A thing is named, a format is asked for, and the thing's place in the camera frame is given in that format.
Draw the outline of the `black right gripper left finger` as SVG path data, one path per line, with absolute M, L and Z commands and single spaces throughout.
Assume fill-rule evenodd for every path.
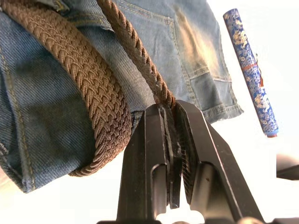
M 158 105 L 147 108 L 127 145 L 122 164 L 117 221 L 149 221 L 166 212 L 167 163 Z

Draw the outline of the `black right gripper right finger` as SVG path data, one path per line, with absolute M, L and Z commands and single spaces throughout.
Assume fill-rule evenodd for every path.
M 237 223 L 246 217 L 264 222 L 229 145 L 202 111 L 177 100 L 176 125 L 190 209 L 205 223 Z

